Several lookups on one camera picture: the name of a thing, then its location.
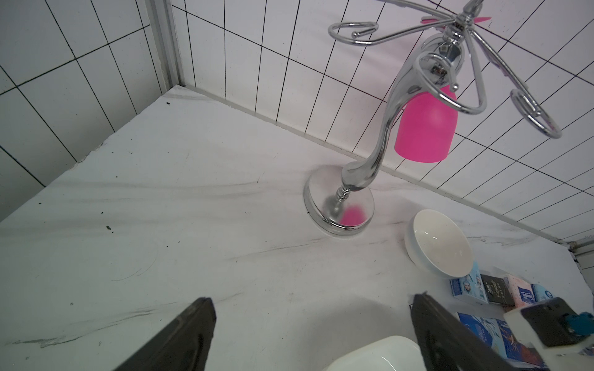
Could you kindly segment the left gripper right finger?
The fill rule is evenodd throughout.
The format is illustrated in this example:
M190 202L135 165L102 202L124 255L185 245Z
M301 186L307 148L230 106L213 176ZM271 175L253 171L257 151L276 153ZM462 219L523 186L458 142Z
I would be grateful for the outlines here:
M427 370L513 369L426 293L414 295L411 321Z

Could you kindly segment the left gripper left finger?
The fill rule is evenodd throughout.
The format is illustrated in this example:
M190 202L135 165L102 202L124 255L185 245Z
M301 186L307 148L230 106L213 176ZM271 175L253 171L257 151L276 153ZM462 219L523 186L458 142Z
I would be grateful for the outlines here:
M198 298L118 370L204 370L217 322L211 298Z

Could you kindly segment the blue white tissue pack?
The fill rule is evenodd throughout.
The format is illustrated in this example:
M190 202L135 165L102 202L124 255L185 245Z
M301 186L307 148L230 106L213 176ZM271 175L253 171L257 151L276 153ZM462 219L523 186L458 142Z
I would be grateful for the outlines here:
M496 318L484 318L457 312L459 321L499 356L506 359L504 338Z

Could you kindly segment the white storage box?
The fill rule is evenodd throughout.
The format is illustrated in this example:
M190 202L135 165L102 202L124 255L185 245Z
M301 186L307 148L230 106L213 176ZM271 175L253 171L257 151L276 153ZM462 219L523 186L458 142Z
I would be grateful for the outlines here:
M349 352L325 370L426 371L426 368L418 344L409 338L393 335Z

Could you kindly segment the light blue tissue pack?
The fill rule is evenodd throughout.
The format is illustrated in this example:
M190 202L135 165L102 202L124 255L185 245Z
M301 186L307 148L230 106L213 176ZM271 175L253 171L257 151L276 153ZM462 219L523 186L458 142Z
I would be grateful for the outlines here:
M470 304L487 305L487 294L480 274L478 263L475 261L468 275L450 280L450 287L454 298Z

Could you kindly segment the blue red tissue pack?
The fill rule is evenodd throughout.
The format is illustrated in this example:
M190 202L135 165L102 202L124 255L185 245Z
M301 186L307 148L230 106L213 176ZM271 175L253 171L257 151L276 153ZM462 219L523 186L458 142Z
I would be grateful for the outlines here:
M506 360L516 364L524 363L530 366L547 368L544 360L535 349L528 348L518 341L509 324L499 319L497 319L496 322L501 334L503 357Z

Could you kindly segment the small black tissue pack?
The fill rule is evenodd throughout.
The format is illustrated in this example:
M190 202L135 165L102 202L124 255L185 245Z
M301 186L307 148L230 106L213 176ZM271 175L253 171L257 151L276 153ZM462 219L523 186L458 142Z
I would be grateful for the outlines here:
M481 275L487 301L506 308L515 307L514 299L503 278Z

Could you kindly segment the pink Tempo side pack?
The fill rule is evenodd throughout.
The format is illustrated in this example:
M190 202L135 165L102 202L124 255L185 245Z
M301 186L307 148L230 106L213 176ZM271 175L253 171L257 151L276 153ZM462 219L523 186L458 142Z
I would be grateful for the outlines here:
M514 301L514 307L519 309L536 303L532 286L527 281L513 275L505 275L504 282Z

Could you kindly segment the blue tissue pack bottom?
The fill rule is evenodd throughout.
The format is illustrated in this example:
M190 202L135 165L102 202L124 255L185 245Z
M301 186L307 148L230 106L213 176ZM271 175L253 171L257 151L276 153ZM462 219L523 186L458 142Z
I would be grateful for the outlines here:
M555 297L552 292L540 284L532 284L532 292L536 302L547 301Z

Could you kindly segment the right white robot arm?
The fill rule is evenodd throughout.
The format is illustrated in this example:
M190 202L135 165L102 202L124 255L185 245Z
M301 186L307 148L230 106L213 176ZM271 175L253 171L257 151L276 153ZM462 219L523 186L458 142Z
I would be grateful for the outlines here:
M569 349L569 347L546 349L542 355L550 370L560 371L594 371L593 346L585 349Z

